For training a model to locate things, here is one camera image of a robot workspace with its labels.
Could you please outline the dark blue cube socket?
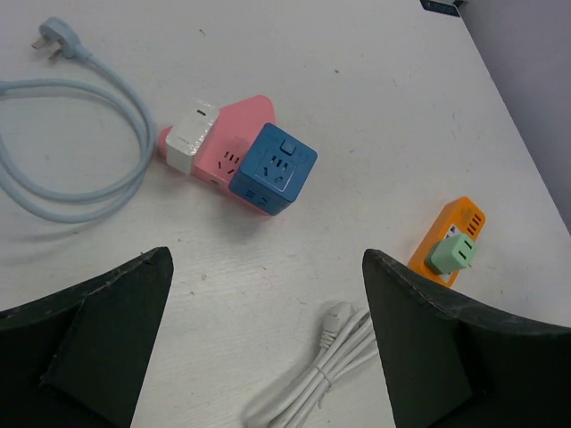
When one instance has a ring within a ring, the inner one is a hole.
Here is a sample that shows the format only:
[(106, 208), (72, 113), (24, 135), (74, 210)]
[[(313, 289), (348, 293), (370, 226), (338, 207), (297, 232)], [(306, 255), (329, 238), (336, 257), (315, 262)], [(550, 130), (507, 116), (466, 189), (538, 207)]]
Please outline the dark blue cube socket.
[(228, 189), (270, 216), (297, 199), (316, 160), (308, 145), (265, 124), (233, 175)]

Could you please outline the white charger plug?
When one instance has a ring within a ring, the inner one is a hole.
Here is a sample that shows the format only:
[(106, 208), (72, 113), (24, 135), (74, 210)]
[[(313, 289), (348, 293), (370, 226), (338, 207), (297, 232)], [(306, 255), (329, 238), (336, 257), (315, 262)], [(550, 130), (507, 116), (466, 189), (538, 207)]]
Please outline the white charger plug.
[(166, 163), (180, 173), (192, 172), (194, 157), (219, 116), (219, 108), (197, 98), (165, 137)]

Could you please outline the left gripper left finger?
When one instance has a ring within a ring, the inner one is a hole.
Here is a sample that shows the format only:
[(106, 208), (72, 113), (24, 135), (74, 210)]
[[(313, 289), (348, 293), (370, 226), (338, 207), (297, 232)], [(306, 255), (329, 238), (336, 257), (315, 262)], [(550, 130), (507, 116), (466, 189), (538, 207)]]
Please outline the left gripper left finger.
[(170, 250), (1, 313), (3, 427), (129, 427), (170, 292)]

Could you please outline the green charger plug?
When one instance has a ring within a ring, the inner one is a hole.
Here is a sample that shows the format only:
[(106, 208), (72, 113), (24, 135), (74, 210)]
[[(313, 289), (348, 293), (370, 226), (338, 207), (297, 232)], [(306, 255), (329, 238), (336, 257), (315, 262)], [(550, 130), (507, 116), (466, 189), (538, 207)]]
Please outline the green charger plug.
[(453, 235), (437, 242), (425, 263), (435, 274), (446, 275), (469, 267), (476, 251), (477, 244), (468, 235)]

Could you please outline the pink triangular power strip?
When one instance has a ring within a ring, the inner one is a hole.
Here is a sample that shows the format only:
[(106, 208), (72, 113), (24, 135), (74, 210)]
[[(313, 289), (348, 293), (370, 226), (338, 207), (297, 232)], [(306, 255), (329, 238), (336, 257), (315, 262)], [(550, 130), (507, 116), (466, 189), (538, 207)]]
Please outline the pink triangular power strip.
[[(219, 116), (195, 155), (189, 175), (240, 201), (240, 197), (229, 191), (228, 185), (262, 127), (275, 122), (273, 103), (265, 95), (219, 108)], [(165, 161), (165, 137), (172, 126), (164, 128), (157, 138), (158, 155)]]

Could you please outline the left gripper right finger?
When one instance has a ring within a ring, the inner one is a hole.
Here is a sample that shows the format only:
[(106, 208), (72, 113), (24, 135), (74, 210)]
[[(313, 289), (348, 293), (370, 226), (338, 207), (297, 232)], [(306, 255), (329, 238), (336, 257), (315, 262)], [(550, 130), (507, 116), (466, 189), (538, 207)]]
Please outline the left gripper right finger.
[(569, 426), (567, 327), (485, 305), (379, 250), (362, 271), (397, 426)]

